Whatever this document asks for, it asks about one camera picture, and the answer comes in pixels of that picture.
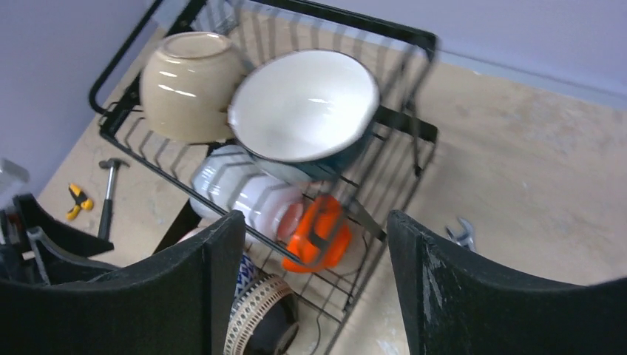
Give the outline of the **white ribbed bowl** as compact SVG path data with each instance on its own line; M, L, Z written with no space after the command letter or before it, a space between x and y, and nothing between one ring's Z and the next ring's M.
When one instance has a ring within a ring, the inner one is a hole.
M191 184L196 193L214 205L227 212L239 210L249 220L256 198L243 190L251 179L262 176L261 170L241 146L227 145L215 149L201 163Z

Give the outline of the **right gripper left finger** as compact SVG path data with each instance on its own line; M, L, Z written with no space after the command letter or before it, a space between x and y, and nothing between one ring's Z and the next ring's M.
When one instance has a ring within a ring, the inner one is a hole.
M221 354L245 221L233 211L183 242L89 281L1 282L3 354Z

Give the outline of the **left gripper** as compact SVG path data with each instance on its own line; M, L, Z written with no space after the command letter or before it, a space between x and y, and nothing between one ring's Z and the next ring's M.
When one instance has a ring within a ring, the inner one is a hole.
M60 285L119 269L86 258L112 251L113 243L56 220L30 193L16 195L13 204L1 210L2 280L34 285L38 270L46 285Z

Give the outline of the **black wire dish rack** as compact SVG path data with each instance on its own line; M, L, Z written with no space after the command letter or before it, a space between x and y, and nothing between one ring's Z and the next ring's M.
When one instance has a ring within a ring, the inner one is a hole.
M329 328L318 329L311 353L330 354L387 248L387 234L378 218L384 209L380 203L367 207L383 180L384 169L391 165L392 154L405 139L406 148L394 170L401 178L400 190L384 190L391 198L392 209L405 210L435 155L438 129L420 119L416 98L434 65L438 39L427 31L315 1L233 1L231 6L232 31L240 46L261 61L277 54L280 18L287 21L286 33L293 50L305 46L305 39L299 35L303 26L309 27L308 39L315 49L321 46L321 29L333 26L333 48L339 49L343 41L350 40L350 52L358 59L363 58L368 36L379 36L376 75L383 80L385 97L390 97L395 89L400 92L395 109L381 106L377 110L372 138L359 157L357 172L337 175L329 183L305 189L307 200L326 192L338 193L345 219L358 228L365 247L359 266L353 271L339 274L326 269L300 278L299 301L317 322L330 323Z

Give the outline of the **teal white bowl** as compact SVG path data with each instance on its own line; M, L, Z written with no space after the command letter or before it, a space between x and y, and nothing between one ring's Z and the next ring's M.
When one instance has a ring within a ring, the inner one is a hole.
M333 50L299 50L256 68L236 90L228 124L270 175L333 181L364 151L381 94L372 72Z

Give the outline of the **brown beige bowl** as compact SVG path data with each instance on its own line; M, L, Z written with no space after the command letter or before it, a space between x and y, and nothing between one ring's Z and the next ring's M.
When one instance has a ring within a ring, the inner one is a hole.
M276 274L260 272L232 307L224 354L286 354L299 331L298 299Z

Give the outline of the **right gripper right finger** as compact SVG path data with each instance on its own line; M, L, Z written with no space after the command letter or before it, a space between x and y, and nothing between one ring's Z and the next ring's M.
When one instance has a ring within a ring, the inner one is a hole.
M626 280L572 285L503 266L393 210L390 258L412 354L624 354Z

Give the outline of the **cream beige bowl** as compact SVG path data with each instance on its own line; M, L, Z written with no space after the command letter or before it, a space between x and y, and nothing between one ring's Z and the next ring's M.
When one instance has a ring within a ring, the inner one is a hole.
M228 106L253 69L224 35L185 32L165 37L140 76L140 104L149 128L186 143L233 138Z

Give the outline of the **orange white bowl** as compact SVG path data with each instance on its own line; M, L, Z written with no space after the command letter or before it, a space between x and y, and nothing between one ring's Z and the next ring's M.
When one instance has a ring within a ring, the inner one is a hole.
M352 239L342 213L335 197L318 196L307 208L287 245L287 250L296 255L299 262L285 257L282 267L294 273L315 273L335 267Z

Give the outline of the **red patterned black bowl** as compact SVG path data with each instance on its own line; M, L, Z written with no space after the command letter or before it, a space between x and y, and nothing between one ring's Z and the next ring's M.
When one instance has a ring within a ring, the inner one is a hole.
M244 251L240 260L234 292L234 303L243 295L245 290L258 278L258 268L250 256Z

